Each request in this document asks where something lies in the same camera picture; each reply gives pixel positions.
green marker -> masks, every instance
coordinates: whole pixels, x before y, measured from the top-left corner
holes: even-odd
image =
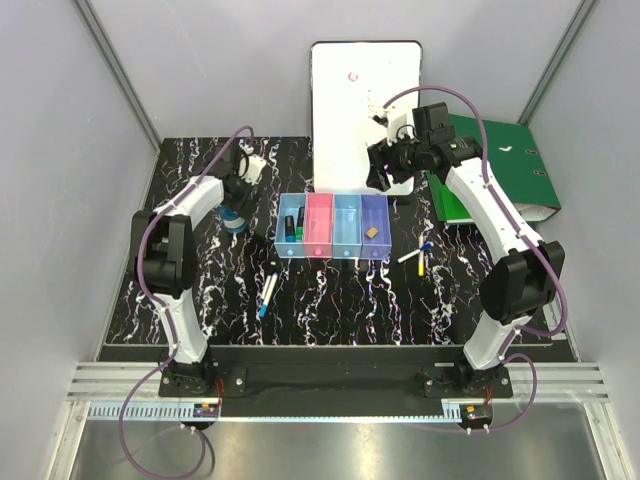
[[[302,226],[304,225],[304,207],[298,209],[298,222],[296,223],[296,240],[302,241]]]

green binder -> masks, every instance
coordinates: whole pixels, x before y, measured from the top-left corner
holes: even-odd
[[[450,115],[456,136],[474,136],[481,143],[475,118]],[[560,210],[547,169],[529,128],[485,120],[489,162],[507,197],[527,222],[541,222]],[[473,223],[469,212],[438,177],[427,174],[438,220],[451,224]]]

metal corner post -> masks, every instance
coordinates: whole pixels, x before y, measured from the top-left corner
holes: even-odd
[[[85,23],[89,33],[93,37],[93,40],[96,43],[96,47],[98,51],[102,55],[104,61],[107,64],[107,67],[111,71],[113,78],[115,79],[122,95],[125,100],[129,104],[133,115],[138,120],[142,131],[146,135],[149,143],[153,146],[154,150],[158,152],[160,150],[160,144],[162,143],[158,132],[156,132],[153,123],[149,119],[147,112],[145,111],[138,95],[136,94],[127,74],[122,67],[120,60],[115,53],[115,50],[111,46],[111,42],[109,42],[109,38],[104,31],[104,28],[100,24],[100,20],[96,15],[95,10],[91,6],[90,0],[71,0],[71,2],[75,5],[80,14],[81,19]]]
[[[527,100],[527,104],[520,114],[520,118],[518,119],[519,124],[528,126],[531,123],[531,119],[549,89],[549,85],[551,85],[551,82],[558,73],[558,70],[560,70],[567,54],[578,38],[578,34],[586,25],[587,20],[595,10],[598,3],[599,0],[582,0],[580,5],[578,5],[571,21],[560,38],[560,42],[556,46],[553,55],[551,55],[551,58],[542,72],[536,87],[533,89],[529,100]]]

tabletop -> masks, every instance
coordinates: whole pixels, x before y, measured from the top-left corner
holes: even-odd
[[[166,139],[146,208],[180,191],[225,140]],[[416,177],[412,195],[388,199],[390,259],[280,260],[273,246],[278,200],[282,193],[313,191],[311,139],[261,138],[256,153],[267,166],[256,186],[257,213],[247,219],[247,231],[226,232],[214,210],[194,233],[199,260],[194,304],[210,344],[447,345],[471,337],[482,311],[478,287],[491,269],[489,251],[474,226],[438,221],[424,176]],[[423,277],[417,261],[395,263],[417,248],[420,234],[433,244]],[[272,261],[280,278],[261,319],[257,299]],[[532,322],[546,328],[542,312]],[[517,342],[542,340],[527,335]],[[151,303],[128,275],[105,344],[166,344]]]

white wall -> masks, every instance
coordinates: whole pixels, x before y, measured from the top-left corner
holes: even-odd
[[[640,36],[637,0],[600,2],[532,131],[563,210],[540,227],[562,273],[581,355],[597,361],[640,472]]]
[[[69,0],[0,2],[0,478],[40,479],[153,152]]]
[[[423,83],[516,121],[579,0],[91,2],[159,134],[177,137],[309,135],[318,40],[418,40]]]

